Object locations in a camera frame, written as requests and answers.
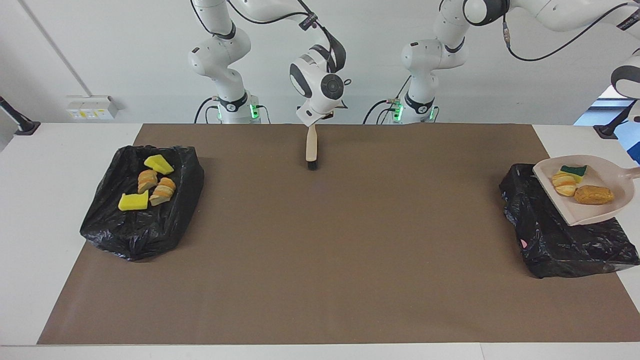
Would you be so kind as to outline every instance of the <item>dustpan handle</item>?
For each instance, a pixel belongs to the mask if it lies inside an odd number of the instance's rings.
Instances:
[[[626,177],[630,177],[631,179],[639,179],[640,178],[640,167],[628,168],[625,174]]]

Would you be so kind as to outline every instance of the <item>brown table surface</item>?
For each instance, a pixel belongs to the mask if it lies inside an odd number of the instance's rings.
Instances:
[[[616,274],[532,277],[502,214],[531,126],[144,125],[195,146],[205,186],[179,247],[85,245],[40,344],[640,341]]]

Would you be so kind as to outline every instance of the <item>trash bag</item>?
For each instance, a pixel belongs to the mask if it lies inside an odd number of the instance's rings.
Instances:
[[[606,274],[640,265],[636,247],[613,218],[569,226],[529,164],[516,164],[500,184],[504,214],[515,226],[527,268],[544,277]]]
[[[171,201],[158,206],[149,204],[147,210],[120,211],[122,194],[137,192],[138,174],[148,170],[144,161],[157,154],[162,154],[175,169],[167,176],[177,186]],[[203,183],[204,170],[193,147],[123,147],[116,152],[98,185],[80,234],[98,249],[128,261],[160,255],[180,242],[198,204]]]

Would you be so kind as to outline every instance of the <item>black pole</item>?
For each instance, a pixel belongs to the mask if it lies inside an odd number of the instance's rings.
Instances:
[[[631,113],[631,109],[636,104],[636,101],[637,100],[627,106],[626,109],[622,110],[622,112],[607,125],[594,125],[593,128],[596,129],[596,133],[598,133],[598,135],[603,139],[617,140],[618,137],[615,134],[616,128],[622,125],[622,123],[629,117],[629,113]]]
[[[0,96],[0,107],[13,118],[13,121],[18,125],[18,131],[15,132],[16,135],[32,135],[38,126],[40,126],[39,121],[31,121],[29,118],[19,113],[16,109],[13,108],[4,97]]]

